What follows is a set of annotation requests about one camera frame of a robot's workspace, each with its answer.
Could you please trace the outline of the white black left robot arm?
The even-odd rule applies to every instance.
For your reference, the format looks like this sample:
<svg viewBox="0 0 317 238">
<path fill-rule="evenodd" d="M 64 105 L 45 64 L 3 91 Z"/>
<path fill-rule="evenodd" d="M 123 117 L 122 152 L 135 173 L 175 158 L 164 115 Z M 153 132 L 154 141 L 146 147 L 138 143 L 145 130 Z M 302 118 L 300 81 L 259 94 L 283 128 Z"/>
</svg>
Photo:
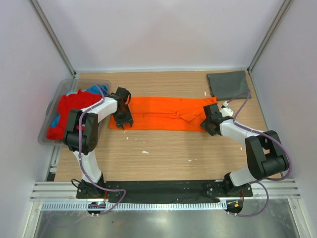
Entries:
<svg viewBox="0 0 317 238">
<path fill-rule="evenodd" d="M 124 196 L 125 193 L 123 189 L 106 188 L 95 148 L 99 138 L 99 124 L 108 116 L 113 116 L 117 128 L 124 129 L 133 125 L 128 107 L 131 93 L 118 87 L 115 93 L 101 96 L 98 102 L 90 106 L 72 109 L 67 119 L 63 142 L 76 157 L 82 173 L 81 181 L 71 181 L 77 188 L 77 198 L 101 198 L 110 192 Z"/>
</svg>

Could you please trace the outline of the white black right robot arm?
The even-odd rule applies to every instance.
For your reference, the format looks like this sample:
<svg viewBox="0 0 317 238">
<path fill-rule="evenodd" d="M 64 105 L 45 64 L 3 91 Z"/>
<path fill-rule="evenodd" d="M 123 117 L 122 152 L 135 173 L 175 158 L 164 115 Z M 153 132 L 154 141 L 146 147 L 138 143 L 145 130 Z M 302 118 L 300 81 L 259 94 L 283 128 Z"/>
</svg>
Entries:
<svg viewBox="0 0 317 238">
<path fill-rule="evenodd" d="M 201 123 L 209 135 L 229 137 L 245 146 L 247 165 L 224 176 L 225 194 L 235 196 L 252 182 L 290 169 L 289 158 L 277 132 L 247 127 L 226 115 L 225 110 L 226 107 L 220 110 L 217 104 L 204 106 L 206 119 Z"/>
</svg>

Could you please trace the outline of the orange t shirt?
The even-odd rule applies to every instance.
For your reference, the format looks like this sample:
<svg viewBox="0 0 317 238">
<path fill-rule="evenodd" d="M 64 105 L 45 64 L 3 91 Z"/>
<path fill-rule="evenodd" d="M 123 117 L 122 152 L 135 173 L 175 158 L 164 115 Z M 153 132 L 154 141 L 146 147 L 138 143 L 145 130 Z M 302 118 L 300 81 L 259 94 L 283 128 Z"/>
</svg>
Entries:
<svg viewBox="0 0 317 238">
<path fill-rule="evenodd" d="M 125 125 L 124 130 L 203 131 L 204 106 L 216 103 L 216 97 L 133 97 L 128 105 L 133 125 Z"/>
</svg>

